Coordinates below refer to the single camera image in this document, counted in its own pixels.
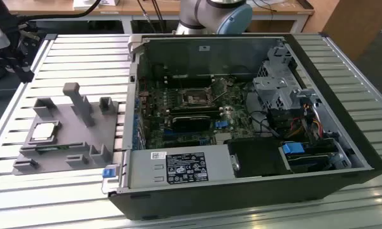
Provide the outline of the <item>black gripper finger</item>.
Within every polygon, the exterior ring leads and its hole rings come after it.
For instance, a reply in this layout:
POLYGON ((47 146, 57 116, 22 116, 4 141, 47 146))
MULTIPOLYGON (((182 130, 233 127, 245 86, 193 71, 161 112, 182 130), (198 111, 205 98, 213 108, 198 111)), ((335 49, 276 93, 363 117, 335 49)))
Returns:
POLYGON ((31 67, 40 46, 36 23, 23 23, 7 36, 11 45, 7 51, 6 69, 19 77, 20 82, 30 83, 35 76, 31 67))

